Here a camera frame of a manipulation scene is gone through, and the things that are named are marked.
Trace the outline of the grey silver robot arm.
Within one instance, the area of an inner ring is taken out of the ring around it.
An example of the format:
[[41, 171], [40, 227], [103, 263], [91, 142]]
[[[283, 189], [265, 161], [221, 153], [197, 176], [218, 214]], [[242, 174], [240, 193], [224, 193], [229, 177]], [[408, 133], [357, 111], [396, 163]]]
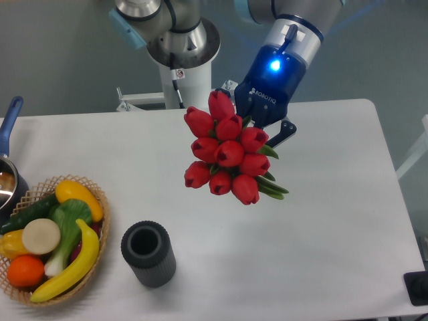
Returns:
[[[243, 20], [271, 29], [243, 81], [226, 81], [221, 90], [256, 127], [281, 124], [268, 140], [275, 147], [296, 132], [288, 104], [343, 2], [236, 1], [234, 6]], [[157, 63], [168, 109], [207, 104], [220, 39], [201, 16], [198, 1], [117, 1], [109, 18], [128, 45], [145, 47]]]

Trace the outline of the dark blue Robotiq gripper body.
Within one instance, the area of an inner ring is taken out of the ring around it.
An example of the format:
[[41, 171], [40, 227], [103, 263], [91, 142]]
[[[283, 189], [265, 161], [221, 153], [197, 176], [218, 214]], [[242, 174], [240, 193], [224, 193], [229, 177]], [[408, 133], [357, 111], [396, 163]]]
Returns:
[[287, 116], [288, 104], [306, 73], [298, 58], [263, 46], [244, 80], [234, 90], [237, 115], [250, 116], [258, 128], [269, 126]]

